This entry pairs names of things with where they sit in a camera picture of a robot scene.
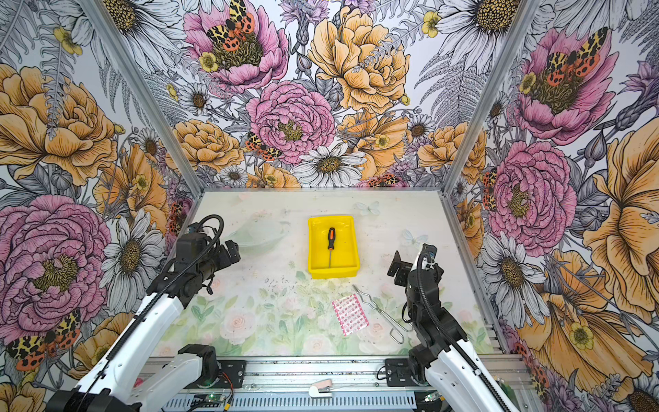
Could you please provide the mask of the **black orange screwdriver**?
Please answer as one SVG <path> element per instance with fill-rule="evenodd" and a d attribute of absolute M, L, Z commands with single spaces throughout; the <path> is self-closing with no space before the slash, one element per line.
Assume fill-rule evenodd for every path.
<path fill-rule="evenodd" d="M 328 231 L 328 251 L 329 251 L 328 267 L 329 268 L 331 267 L 332 254 L 335 250 L 335 243 L 336 243 L 336 229 L 329 228 Z"/>

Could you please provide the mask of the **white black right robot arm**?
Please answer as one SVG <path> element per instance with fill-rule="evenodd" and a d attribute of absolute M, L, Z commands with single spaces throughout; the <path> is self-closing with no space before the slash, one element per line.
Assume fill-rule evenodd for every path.
<path fill-rule="evenodd" d="M 412 325 L 420 340 L 408 352 L 411 374 L 432 386 L 455 411 L 516 411 L 463 327 L 442 304 L 439 282 L 444 270 L 435 261 L 437 252 L 434 245 L 424 244 L 413 262 L 396 252 L 387 271 L 405 288 L 403 322 Z"/>

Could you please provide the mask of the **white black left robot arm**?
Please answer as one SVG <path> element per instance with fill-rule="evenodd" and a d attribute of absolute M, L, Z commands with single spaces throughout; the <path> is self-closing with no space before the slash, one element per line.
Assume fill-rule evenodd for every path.
<path fill-rule="evenodd" d="M 176 256 L 152 282 L 135 317 L 101 360 L 68 391 L 57 391 L 48 411 L 159 411 L 189 385 L 212 386 L 221 372 L 211 345 L 188 344 L 144 382 L 137 381 L 170 325 L 216 272 L 240 262 L 240 247 L 206 233 L 183 235 Z"/>

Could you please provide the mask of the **yellow plastic bin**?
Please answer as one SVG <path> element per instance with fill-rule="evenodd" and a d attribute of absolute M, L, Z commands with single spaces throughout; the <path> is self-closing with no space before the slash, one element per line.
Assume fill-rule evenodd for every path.
<path fill-rule="evenodd" d="M 308 220 L 307 269 L 315 280 L 355 277 L 360 255 L 353 216 L 318 216 Z"/>

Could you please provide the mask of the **pink white dotted packet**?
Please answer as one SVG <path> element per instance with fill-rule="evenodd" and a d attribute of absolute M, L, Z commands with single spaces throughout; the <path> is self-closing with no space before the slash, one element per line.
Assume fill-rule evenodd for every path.
<path fill-rule="evenodd" d="M 369 321 L 365 311 L 356 294 L 347 295 L 341 299 L 334 300 L 332 302 L 332 307 L 343 336 L 350 336 L 369 326 Z"/>

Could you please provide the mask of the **aluminium front rail frame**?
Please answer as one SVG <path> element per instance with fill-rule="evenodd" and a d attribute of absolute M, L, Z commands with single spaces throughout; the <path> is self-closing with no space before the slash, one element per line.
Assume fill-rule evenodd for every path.
<path fill-rule="evenodd" d="M 161 411 L 459 411 L 413 379 L 404 355 L 221 357 L 210 386 L 166 396 Z"/>

